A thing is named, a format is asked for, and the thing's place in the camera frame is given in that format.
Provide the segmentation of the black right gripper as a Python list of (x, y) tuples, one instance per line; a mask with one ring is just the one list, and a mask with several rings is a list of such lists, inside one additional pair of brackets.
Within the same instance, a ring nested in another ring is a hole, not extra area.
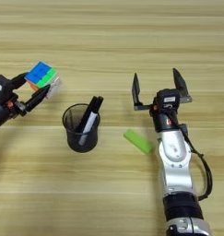
[(178, 129), (177, 113), (179, 106), (181, 103), (192, 101), (192, 98), (187, 96), (187, 87), (182, 75), (176, 68), (173, 68), (172, 71), (175, 87), (179, 90), (183, 98), (179, 96), (164, 96), (163, 98), (156, 96), (151, 104), (144, 105), (138, 98), (140, 87), (137, 74), (134, 75), (133, 79), (132, 96), (134, 109), (136, 111), (148, 110), (157, 132)]

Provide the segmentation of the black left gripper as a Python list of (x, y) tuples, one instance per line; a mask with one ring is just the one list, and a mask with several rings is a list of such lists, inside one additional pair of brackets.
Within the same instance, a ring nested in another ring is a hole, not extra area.
[[(19, 89), (26, 83), (25, 76), (26, 73), (22, 73), (11, 79), (14, 89)], [(16, 118), (18, 115), (24, 116), (26, 111), (32, 111), (43, 101), (49, 89), (50, 85), (40, 88), (26, 103), (19, 101), (18, 95), (12, 95), (6, 100), (0, 100), (0, 126), (3, 125), (7, 120)]]

